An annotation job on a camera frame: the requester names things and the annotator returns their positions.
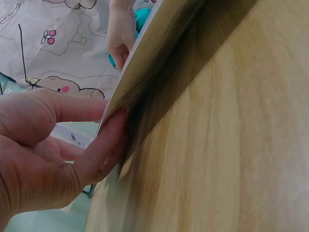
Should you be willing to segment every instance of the white fabric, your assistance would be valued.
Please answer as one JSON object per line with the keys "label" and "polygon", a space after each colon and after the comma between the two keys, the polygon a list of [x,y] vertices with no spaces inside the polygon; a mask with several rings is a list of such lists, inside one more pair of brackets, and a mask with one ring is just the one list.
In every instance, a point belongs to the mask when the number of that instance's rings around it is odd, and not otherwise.
{"label": "white fabric", "polygon": [[[134,10],[153,2],[137,0]],[[109,0],[0,0],[0,72],[29,88],[109,98],[120,72],[106,50],[108,17]]]}

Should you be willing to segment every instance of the hand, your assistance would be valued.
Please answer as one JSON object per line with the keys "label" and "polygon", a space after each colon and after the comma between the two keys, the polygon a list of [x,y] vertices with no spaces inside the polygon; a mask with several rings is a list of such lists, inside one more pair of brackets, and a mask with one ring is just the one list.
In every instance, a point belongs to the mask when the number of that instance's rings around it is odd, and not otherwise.
{"label": "hand", "polygon": [[111,6],[107,30],[107,49],[118,69],[122,70],[136,39],[132,8]]}
{"label": "hand", "polygon": [[100,120],[105,106],[105,101],[46,89],[1,96],[1,212],[10,218],[26,211],[63,208],[86,185],[101,181],[112,170],[125,149],[125,110],[107,121],[86,150],[50,136],[57,122]]}

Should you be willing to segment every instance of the light wood grain surface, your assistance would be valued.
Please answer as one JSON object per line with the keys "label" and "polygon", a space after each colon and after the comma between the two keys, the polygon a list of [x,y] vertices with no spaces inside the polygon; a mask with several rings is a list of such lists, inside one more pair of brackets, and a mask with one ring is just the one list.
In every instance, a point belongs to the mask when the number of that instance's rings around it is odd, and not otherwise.
{"label": "light wood grain surface", "polygon": [[309,1],[209,0],[158,78],[86,231],[309,231]]}

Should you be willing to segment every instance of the cartoon cherry print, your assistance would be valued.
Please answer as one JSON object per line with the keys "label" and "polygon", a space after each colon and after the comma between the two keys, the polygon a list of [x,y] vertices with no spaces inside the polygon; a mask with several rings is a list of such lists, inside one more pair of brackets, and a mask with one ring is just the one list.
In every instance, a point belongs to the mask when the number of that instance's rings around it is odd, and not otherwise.
{"label": "cartoon cherry print", "polygon": [[44,44],[46,41],[49,45],[52,45],[55,43],[54,36],[56,36],[56,31],[51,30],[51,31],[44,31],[43,33],[43,38],[41,39],[41,44]]}
{"label": "cartoon cherry print", "polygon": [[51,31],[49,32],[49,35],[50,35],[50,36],[55,36],[55,35],[56,35],[56,31],[55,31],[55,30],[51,30]]}
{"label": "cartoon cherry print", "polygon": [[55,39],[54,39],[54,38],[49,38],[49,39],[47,39],[47,43],[48,43],[49,45],[54,44],[54,42],[55,42]]}

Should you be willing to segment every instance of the pink cheek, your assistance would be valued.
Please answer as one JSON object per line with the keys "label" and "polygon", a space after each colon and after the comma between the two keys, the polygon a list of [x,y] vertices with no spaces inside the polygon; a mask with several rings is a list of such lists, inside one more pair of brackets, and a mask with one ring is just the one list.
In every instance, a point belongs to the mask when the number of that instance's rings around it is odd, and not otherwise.
{"label": "pink cheek", "polygon": [[61,92],[67,93],[69,91],[69,89],[70,88],[68,86],[64,86],[64,87],[62,87]]}

